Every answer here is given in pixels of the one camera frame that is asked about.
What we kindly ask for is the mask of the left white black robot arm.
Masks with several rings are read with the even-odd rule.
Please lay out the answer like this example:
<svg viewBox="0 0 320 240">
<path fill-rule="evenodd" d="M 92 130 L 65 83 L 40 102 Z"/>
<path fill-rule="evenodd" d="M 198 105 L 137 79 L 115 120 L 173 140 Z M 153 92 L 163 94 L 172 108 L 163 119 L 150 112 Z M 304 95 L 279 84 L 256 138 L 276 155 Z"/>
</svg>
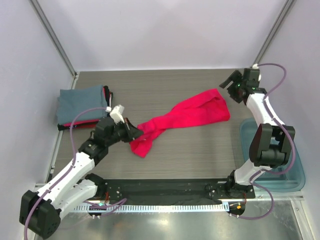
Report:
<svg viewBox="0 0 320 240">
<path fill-rule="evenodd" d="M 90 198 L 102 199 L 107 192 L 104 180 L 93 175 L 81 178 L 100 163 L 109 147 L 118 142 L 130 143 L 142 135 L 143 131 L 127 118 L 101 118 L 63 170 L 37 191 L 27 190 L 22 195 L 19 222 L 24 226 L 23 238 L 27 239 L 28 231 L 32 231 L 47 239 L 78 204 Z"/>
</svg>

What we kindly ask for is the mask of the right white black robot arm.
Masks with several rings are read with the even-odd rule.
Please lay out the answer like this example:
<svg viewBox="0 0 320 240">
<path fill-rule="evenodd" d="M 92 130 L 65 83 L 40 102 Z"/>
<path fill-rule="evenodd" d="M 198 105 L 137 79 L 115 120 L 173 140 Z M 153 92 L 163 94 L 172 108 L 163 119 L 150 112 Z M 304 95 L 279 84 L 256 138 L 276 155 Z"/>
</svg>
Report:
<svg viewBox="0 0 320 240">
<path fill-rule="evenodd" d="M 295 129 L 279 119 L 269 101 L 269 92 L 260 87 L 257 64 L 235 70 L 220 87 L 227 89 L 237 103 L 244 103 L 253 114 L 257 130 L 249 147 L 248 160 L 231 172 L 219 189 L 229 198 L 241 198 L 253 192 L 253 183 L 264 173 L 284 175 L 294 165 Z"/>
</svg>

